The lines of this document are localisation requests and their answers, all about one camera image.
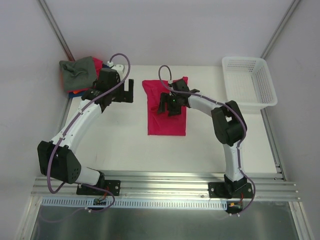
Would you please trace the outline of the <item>crimson pink t shirt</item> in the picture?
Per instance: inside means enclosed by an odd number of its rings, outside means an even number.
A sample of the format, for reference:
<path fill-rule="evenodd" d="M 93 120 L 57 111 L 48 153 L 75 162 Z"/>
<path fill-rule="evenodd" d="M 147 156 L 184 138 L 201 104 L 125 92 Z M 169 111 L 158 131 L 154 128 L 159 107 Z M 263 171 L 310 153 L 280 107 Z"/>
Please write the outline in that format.
<path fill-rule="evenodd" d="M 181 108 L 181 114 L 169 116 L 166 110 L 158 114 L 161 93 L 169 93 L 164 87 L 168 82 L 143 80 L 142 87 L 147 97 L 147 133 L 156 136 L 185 136 L 187 125 L 187 108 Z"/>

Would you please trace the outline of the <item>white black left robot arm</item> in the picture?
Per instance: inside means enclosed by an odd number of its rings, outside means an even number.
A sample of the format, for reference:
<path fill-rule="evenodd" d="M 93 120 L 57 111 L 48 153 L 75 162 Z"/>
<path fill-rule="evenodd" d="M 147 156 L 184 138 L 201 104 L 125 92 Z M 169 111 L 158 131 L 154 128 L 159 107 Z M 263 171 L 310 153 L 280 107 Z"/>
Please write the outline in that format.
<path fill-rule="evenodd" d="M 60 132 L 50 141 L 41 141 L 37 146 L 40 172 L 46 176 L 51 192 L 51 180 L 63 184 L 87 185 L 93 194 L 105 188 L 104 174 L 82 166 L 75 152 L 90 126 L 113 102 L 134 101 L 134 80 L 121 79 L 118 70 L 103 68 L 92 86 L 81 96 L 79 106 Z"/>

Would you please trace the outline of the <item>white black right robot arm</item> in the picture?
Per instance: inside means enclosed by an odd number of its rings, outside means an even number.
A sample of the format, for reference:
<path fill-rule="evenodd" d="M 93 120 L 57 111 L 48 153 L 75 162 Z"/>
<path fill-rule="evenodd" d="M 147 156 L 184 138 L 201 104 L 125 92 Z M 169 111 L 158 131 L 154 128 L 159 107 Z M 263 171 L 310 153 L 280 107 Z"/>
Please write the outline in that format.
<path fill-rule="evenodd" d="M 197 89 L 190 90 L 183 79 L 170 80 L 161 84 L 169 90 L 160 94 L 158 114 L 168 111 L 168 116 L 181 114 L 182 107 L 198 110 L 212 119 L 217 140 L 223 145 L 225 156 L 224 183 L 219 183 L 213 192 L 220 198 L 231 199 L 241 193 L 248 183 L 242 170 L 241 145 L 246 137 L 247 126 L 235 101 L 217 102 L 200 94 Z"/>

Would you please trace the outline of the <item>folded red t shirt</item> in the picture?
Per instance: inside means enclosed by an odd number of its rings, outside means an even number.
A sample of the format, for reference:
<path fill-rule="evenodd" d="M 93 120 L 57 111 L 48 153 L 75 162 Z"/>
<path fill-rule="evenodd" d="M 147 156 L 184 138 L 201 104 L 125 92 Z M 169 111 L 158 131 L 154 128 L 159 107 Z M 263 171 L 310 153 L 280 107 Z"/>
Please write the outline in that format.
<path fill-rule="evenodd" d="M 95 57 L 93 57 L 92 59 L 93 59 L 95 71 L 97 74 L 99 74 L 100 70 L 103 68 L 103 61 Z"/>

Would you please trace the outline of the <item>folded navy blue t shirt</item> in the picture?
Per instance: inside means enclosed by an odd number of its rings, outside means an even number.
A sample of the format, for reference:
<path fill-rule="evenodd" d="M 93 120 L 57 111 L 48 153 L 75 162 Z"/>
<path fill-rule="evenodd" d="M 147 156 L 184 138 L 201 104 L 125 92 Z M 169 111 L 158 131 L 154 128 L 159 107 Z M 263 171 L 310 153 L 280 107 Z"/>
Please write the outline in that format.
<path fill-rule="evenodd" d="M 68 93 L 68 98 L 76 98 L 76 97 L 81 97 L 85 93 L 85 90 L 83 91 L 72 91 Z"/>

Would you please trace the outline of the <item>white plastic mesh basket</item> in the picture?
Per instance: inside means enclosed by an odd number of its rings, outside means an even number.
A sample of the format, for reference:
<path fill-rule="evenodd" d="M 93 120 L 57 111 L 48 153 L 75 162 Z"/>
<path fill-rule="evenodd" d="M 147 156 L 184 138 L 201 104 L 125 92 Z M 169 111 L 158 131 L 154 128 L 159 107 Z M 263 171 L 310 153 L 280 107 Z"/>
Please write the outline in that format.
<path fill-rule="evenodd" d="M 226 56 L 222 71 L 227 99 L 246 111 L 273 107 L 278 98 L 267 62 L 262 58 Z"/>

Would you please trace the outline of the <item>aluminium frame rail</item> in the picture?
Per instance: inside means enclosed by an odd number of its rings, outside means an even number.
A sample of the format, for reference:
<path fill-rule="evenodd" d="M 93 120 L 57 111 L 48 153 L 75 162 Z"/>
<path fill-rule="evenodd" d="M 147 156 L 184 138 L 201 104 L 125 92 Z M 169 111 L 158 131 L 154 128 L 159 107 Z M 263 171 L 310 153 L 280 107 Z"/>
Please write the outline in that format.
<path fill-rule="evenodd" d="M 121 198 L 128 199 L 180 199 L 209 198 L 208 184 L 222 182 L 222 173 L 143 172 L 106 170 L 108 180 L 119 180 Z M 282 174 L 251 173 L 256 187 L 255 200 L 274 202 L 300 202 L 297 183 L 284 180 Z"/>

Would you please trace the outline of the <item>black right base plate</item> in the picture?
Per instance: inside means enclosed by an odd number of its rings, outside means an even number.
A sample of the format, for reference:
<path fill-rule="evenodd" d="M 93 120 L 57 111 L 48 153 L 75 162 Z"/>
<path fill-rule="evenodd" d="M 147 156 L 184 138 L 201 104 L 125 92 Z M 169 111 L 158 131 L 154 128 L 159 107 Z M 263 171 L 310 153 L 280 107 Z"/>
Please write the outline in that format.
<path fill-rule="evenodd" d="M 254 195 L 254 191 L 250 183 L 246 183 L 244 186 L 234 190 L 234 189 L 231 189 L 230 187 L 227 187 L 224 182 L 209 182 L 208 194 L 210 198 L 251 199 Z"/>

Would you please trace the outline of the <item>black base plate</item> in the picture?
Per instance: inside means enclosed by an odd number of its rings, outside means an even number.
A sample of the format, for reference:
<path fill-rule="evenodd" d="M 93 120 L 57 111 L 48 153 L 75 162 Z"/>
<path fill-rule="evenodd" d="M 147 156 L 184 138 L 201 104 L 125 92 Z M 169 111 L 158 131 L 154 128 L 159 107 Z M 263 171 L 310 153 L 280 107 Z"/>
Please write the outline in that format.
<path fill-rule="evenodd" d="M 104 180 L 102 185 L 95 185 L 95 188 L 104 189 L 111 192 L 114 196 L 120 195 L 121 181 L 120 180 Z M 92 187 L 81 185 L 77 187 L 76 195 L 79 196 L 103 196 L 106 192 L 102 190 L 97 190 Z"/>
<path fill-rule="evenodd" d="M 234 190 L 234 189 L 231 189 L 230 187 L 227 187 L 224 182 L 209 182 L 208 194 L 210 198 L 251 199 L 254 195 L 254 191 L 250 183 L 246 183 L 244 186 Z"/>

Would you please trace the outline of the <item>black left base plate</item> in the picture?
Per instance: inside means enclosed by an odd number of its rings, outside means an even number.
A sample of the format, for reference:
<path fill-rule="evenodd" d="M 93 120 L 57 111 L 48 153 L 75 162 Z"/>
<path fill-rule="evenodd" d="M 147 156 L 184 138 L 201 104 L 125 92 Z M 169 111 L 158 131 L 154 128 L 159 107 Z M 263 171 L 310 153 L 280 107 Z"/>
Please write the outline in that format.
<path fill-rule="evenodd" d="M 104 180 L 102 185 L 95 185 L 95 188 L 104 189 L 111 192 L 114 196 L 120 195 L 121 181 L 120 180 Z M 92 187 L 81 185 L 77 187 L 76 195 L 79 196 L 103 196 L 106 192 L 102 190 L 97 190 Z"/>

